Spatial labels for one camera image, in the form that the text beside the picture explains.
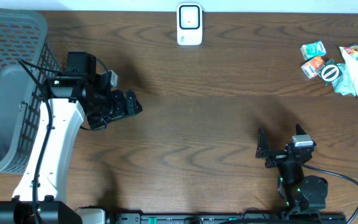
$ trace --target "wooden tabletop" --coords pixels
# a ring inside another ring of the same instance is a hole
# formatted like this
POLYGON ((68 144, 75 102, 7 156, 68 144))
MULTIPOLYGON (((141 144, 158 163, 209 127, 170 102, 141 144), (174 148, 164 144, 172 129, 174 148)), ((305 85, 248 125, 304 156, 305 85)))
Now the wooden tabletop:
MULTIPOLYGON (((257 130, 283 149, 296 123, 318 145, 309 165, 358 181, 358 101, 319 78, 309 80, 299 50, 322 40, 326 58, 343 62, 338 47, 358 43, 358 15, 204 13, 203 43, 183 47, 172 12, 41 14, 62 63, 71 50, 94 54, 144 108, 106 131, 79 131, 68 171, 71 208, 237 213, 285 207, 278 170, 255 158, 257 130)), ((328 180, 324 211, 349 218, 358 204, 356 185, 304 172, 328 180)), ((20 178, 0 174, 0 200, 10 200, 20 178)))

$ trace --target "white wall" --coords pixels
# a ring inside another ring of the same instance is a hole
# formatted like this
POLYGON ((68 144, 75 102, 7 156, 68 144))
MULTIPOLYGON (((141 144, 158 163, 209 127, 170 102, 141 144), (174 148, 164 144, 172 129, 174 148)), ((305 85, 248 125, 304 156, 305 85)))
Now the white wall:
POLYGON ((197 2, 206 12, 358 13, 358 0, 0 0, 6 9, 82 11, 175 11, 197 2))

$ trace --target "gray plastic basket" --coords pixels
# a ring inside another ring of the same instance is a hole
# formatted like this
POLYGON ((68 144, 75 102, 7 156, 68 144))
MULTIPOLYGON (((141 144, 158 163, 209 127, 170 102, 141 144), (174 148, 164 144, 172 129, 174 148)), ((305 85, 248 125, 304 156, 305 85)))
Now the gray plastic basket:
MULTIPOLYGON (((36 12, 0 9, 0 172, 25 171, 39 125, 40 92, 16 59, 61 70, 47 30, 36 12)), ((54 75, 32 71, 41 83, 54 75)))

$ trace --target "red label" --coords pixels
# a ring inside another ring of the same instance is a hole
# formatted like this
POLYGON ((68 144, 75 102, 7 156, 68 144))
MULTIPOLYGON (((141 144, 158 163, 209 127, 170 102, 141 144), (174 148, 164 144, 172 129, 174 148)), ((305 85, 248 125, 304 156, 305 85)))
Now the red label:
POLYGON ((345 51, 346 51, 347 54, 353 53, 353 50, 350 49, 349 47, 346 47, 346 48, 345 48, 345 51))

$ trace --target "orange box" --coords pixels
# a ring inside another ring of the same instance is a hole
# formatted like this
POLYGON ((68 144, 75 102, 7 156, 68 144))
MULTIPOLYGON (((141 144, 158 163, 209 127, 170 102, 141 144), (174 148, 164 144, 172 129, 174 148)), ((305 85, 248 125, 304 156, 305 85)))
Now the orange box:
POLYGON ((302 65, 301 69, 308 78, 314 78, 318 75, 317 69, 322 65, 324 65, 324 60, 320 56, 317 56, 302 65))

